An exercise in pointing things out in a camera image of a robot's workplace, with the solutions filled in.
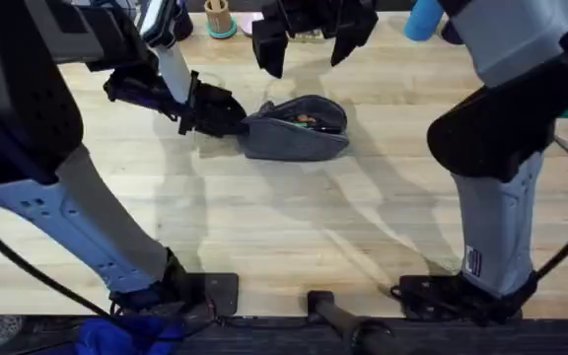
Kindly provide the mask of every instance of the pencil holder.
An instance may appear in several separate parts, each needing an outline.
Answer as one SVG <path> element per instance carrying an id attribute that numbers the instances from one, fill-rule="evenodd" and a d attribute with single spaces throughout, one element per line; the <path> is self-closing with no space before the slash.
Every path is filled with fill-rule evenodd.
<path id="1" fill-rule="evenodd" d="M 227 0 L 205 1 L 207 32 L 218 39 L 229 38 L 236 33 L 236 22 L 229 13 Z"/>

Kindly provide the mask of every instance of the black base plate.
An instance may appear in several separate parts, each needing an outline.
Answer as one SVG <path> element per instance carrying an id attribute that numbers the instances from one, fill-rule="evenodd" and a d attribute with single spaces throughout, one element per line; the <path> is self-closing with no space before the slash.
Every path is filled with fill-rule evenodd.
<path id="1" fill-rule="evenodd" d="M 458 301 L 454 281 L 449 276 L 402 276 L 391 295 L 400 301 L 408 320 L 456 320 L 462 310 L 454 305 Z"/>
<path id="2" fill-rule="evenodd" d="M 408 320 L 472 320 L 478 325 L 521 319 L 521 306 L 533 292 L 535 282 L 528 282 L 516 293 L 495 299 L 460 275 L 402 276 L 391 288 Z"/>
<path id="3" fill-rule="evenodd" d="M 220 317 L 231 317 L 238 310 L 240 279 L 235 273 L 188 273 L 192 296 L 196 304 L 205 301 L 207 295 Z"/>

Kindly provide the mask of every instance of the wooden table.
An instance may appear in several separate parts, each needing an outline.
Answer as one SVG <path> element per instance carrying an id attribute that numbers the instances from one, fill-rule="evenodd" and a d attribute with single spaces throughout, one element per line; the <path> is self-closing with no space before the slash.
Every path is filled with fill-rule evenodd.
<path id="1" fill-rule="evenodd" d="M 463 47 L 401 34 L 404 14 L 330 69 L 332 42 L 291 43 L 283 80 L 255 64 L 249 39 L 209 38 L 193 16 L 181 48 L 201 78 L 234 92 L 247 111 L 320 94 L 348 112 L 351 146 L 324 163 L 251 161 L 236 140 L 178 136 L 146 109 L 112 104 L 108 73 L 62 72 L 85 117 L 85 144 L 106 183 L 143 228 L 191 271 L 241 276 L 240 315 L 304 313 L 309 290 L 335 292 L 359 315 L 400 317 L 382 293 L 403 274 L 457 271 L 462 223 L 455 185 L 425 141 L 433 119 L 479 86 Z M 558 132 L 568 139 L 568 120 Z M 568 240 L 568 156 L 547 150 L 533 219 L 541 265 Z M 0 236 L 40 269 L 106 307 L 101 280 L 34 226 L 0 210 Z M 540 284 L 526 315 L 568 318 L 568 260 Z M 0 313 L 86 314 L 0 255 Z"/>

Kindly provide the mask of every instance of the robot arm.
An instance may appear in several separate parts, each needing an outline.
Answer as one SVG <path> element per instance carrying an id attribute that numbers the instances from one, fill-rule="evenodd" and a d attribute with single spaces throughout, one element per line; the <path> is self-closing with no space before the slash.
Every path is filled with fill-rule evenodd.
<path id="1" fill-rule="evenodd" d="M 153 19 L 144 37 L 169 37 L 155 46 L 163 51 L 161 45 L 174 44 L 167 27 L 173 7 L 155 1 L 160 6 L 143 16 Z M 165 17 L 162 9 L 170 9 Z M 174 54 L 178 59 L 180 52 Z M 190 303 L 192 284 L 182 266 L 137 225 L 94 168 L 82 143 L 81 114 L 56 66 L 66 62 L 84 62 L 92 71 L 116 68 L 113 75 L 120 81 L 107 85 L 118 94 L 120 84 L 145 77 L 149 81 L 138 82 L 132 101 L 157 109 L 141 98 L 157 95 L 191 119 L 225 109 L 219 103 L 228 103 L 231 95 L 208 102 L 202 88 L 217 88 L 192 75 L 185 96 L 182 58 L 178 68 L 162 65 L 161 79 L 155 56 L 121 9 L 76 7 L 59 0 L 0 1 L 0 206 L 35 224 L 91 267 L 121 307 L 138 311 Z M 173 96 L 185 96 L 183 102 L 172 100 L 164 80 Z"/>
<path id="2" fill-rule="evenodd" d="M 458 276 L 403 276 L 399 297 L 408 315 L 503 321 L 537 286 L 533 198 L 555 118 L 568 108 L 568 2 L 439 3 L 484 83 L 428 132 L 458 186 L 465 250 Z"/>

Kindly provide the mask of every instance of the gray fabric bag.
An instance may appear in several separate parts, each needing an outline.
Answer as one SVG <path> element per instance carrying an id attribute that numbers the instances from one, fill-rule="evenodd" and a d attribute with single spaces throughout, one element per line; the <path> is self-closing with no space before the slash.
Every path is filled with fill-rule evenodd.
<path id="1" fill-rule="evenodd" d="M 338 128 L 339 133 L 300 127 L 293 123 L 300 114 L 314 118 L 317 126 Z M 267 102 L 243 123 L 248 126 L 248 134 L 239 135 L 238 140 L 250 159 L 322 161 L 335 158 L 349 143 L 345 111 L 339 104 L 317 95 L 278 106 Z"/>

